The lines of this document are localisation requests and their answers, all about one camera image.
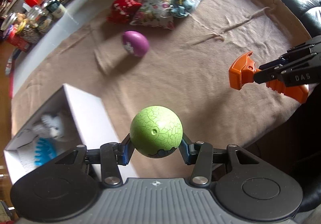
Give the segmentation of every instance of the metal screw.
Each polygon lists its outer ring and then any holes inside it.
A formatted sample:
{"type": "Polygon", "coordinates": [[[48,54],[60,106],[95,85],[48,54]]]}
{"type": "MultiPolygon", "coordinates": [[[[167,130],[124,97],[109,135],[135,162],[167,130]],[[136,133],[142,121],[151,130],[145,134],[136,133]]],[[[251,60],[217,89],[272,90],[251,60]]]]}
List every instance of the metal screw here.
{"type": "Polygon", "coordinates": [[[106,184],[109,184],[109,185],[117,185],[120,183],[120,179],[115,176],[107,177],[106,179],[104,179],[104,181],[106,184]]]}
{"type": "Polygon", "coordinates": [[[192,179],[195,184],[204,185],[208,182],[208,179],[204,176],[196,176],[192,179]]]}

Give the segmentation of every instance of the beige blanket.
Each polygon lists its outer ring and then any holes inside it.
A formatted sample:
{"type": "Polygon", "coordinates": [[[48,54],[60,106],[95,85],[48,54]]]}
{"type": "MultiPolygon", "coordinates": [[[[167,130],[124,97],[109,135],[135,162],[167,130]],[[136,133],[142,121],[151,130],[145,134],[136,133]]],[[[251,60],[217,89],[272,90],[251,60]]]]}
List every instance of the beige blanket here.
{"type": "MultiPolygon", "coordinates": [[[[299,106],[263,84],[241,91],[229,87],[229,66],[241,54],[253,51],[259,65],[310,38],[280,0],[203,0],[194,17],[221,38],[190,17],[176,19],[170,31],[109,24],[106,14],[62,42],[30,75],[12,100],[13,134],[65,82],[102,98],[120,139],[137,112],[162,105],[179,116],[193,141],[216,148],[247,145],[299,106]],[[126,30],[148,38],[144,58],[126,54],[121,44],[126,30]]],[[[184,177],[191,171],[178,151],[162,159],[135,152],[132,161],[141,177],[184,177]]]]}

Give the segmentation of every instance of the blue comb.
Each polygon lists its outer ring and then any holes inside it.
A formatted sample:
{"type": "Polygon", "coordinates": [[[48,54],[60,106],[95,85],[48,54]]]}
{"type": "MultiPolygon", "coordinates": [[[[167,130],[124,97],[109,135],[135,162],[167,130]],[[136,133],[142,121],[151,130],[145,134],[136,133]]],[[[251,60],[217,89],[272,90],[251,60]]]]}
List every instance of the blue comb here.
{"type": "Polygon", "coordinates": [[[52,143],[45,138],[39,138],[36,144],[35,150],[35,165],[41,166],[50,161],[51,159],[57,157],[57,153],[52,143]]]}

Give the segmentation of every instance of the white box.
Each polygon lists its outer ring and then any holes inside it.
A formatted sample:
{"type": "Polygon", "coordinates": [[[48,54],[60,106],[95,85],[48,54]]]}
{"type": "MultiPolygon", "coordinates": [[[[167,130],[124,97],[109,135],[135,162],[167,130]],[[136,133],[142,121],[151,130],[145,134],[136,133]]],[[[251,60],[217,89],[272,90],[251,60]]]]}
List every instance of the white box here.
{"type": "MultiPolygon", "coordinates": [[[[19,159],[17,149],[31,143],[36,137],[36,134],[30,131],[32,125],[40,120],[43,113],[54,114],[61,109],[70,109],[79,134],[79,139],[75,142],[86,145],[88,150],[98,149],[108,142],[121,142],[125,138],[125,136],[118,138],[99,97],[68,84],[63,84],[30,117],[5,147],[4,157],[12,184],[28,173],[19,159]]],[[[98,177],[101,178],[100,165],[93,165],[93,167],[98,177]]],[[[124,182],[128,177],[137,177],[131,163],[127,166],[118,167],[124,182]]]]}

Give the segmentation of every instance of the white plush toy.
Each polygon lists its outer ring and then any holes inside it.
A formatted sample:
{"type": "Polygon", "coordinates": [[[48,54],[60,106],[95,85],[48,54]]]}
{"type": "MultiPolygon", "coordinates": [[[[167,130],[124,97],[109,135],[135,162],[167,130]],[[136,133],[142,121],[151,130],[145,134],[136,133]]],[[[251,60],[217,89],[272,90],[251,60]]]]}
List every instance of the white plush toy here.
{"type": "Polygon", "coordinates": [[[67,119],[69,118],[62,113],[56,116],[43,114],[41,121],[33,125],[32,131],[43,138],[53,138],[58,142],[69,142],[77,136],[74,135],[74,131],[70,131],[70,129],[75,128],[73,121],[67,119]]]}

